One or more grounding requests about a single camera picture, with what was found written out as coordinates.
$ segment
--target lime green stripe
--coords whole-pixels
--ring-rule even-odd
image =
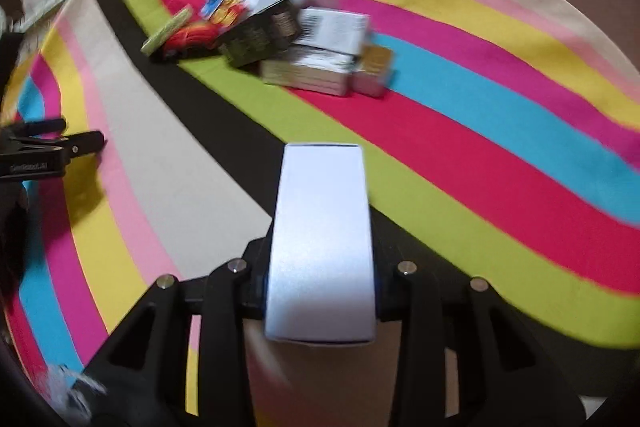
[[[159,0],[125,1],[148,34],[170,16]],[[220,58],[184,61],[181,67],[285,142],[361,144],[373,206],[469,275],[487,277],[527,314],[590,344],[640,346],[640,298],[605,290],[550,263],[285,89],[230,70]]]

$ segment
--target colorful striped fabric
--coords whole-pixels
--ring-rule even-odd
[[[219,57],[146,61],[145,35],[203,2],[72,0],[34,60],[20,117],[63,114],[69,132],[100,128],[109,143],[100,162],[28,185],[30,268],[6,315],[32,380],[44,363],[86,365],[160,274],[202,276],[264,235],[290,141],[360,143],[382,235],[452,287],[489,279],[561,333],[575,365],[640,347],[640,74],[575,9],[340,0],[396,52],[374,100],[265,86]],[[297,394],[322,395],[321,379],[259,333],[249,344],[262,425],[357,424]],[[376,407],[358,409],[366,425]]]

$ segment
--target table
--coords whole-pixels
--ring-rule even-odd
[[[335,141],[363,146],[376,232],[446,299],[486,277],[582,394],[611,392],[640,346],[640,74],[613,42],[563,0],[340,0],[396,61],[382,100],[336,98],[140,54],[203,2],[71,0],[34,61],[19,115],[109,142],[28,184],[30,269],[6,315],[31,378],[81,370],[159,275],[241,255],[270,224],[284,143]],[[385,425],[398,333],[319,350],[247,322],[260,424]]]

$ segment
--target barcode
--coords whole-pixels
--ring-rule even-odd
[[[320,17],[317,15],[307,15],[306,17],[300,19],[300,27],[302,28],[302,35],[300,35],[301,39],[311,39],[316,32],[316,28],[318,28],[318,23],[320,22]]]

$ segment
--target light green object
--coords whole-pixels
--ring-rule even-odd
[[[151,35],[145,43],[142,44],[140,51],[147,57],[150,57],[156,49],[167,42],[167,39],[171,37],[171,35],[182,28],[189,21],[192,15],[193,8],[191,6],[187,5],[182,8],[177,14],[171,17],[167,23],[162,26],[162,28]]]

